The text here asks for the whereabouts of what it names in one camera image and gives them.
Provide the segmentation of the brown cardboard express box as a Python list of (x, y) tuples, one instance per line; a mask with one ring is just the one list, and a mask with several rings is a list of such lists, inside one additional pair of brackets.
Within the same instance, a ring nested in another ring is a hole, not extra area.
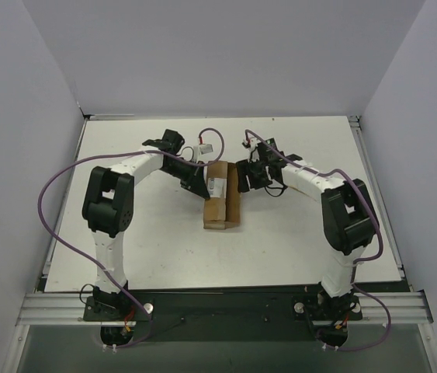
[(206, 173), (206, 187), (210, 198), (204, 201), (203, 228), (237, 228), (241, 223), (241, 195), (236, 165), (225, 161), (211, 165)]

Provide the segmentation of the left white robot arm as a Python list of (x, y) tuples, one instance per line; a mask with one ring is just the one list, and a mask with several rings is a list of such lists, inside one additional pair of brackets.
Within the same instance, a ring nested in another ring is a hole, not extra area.
[(123, 236), (134, 217), (135, 186), (161, 170), (180, 180), (182, 189), (210, 198), (203, 167), (178, 156), (185, 143), (177, 131), (165, 130), (161, 139), (147, 140), (140, 153), (110, 166), (96, 166), (90, 174), (82, 206), (101, 263), (93, 289), (95, 302), (111, 319), (122, 319), (131, 300), (123, 293), (128, 280), (123, 269)]

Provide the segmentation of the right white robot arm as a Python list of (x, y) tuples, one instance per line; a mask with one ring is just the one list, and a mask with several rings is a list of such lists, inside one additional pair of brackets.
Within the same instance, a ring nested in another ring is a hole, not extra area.
[(236, 163), (238, 191), (269, 189), (296, 190), (321, 205), (324, 237), (331, 247), (328, 268), (321, 286), (330, 298), (349, 294), (360, 264), (383, 255), (383, 235), (366, 184), (351, 179), (341, 169), (323, 173), (302, 157), (285, 155), (274, 139), (264, 140), (246, 130), (242, 142), (249, 156)]

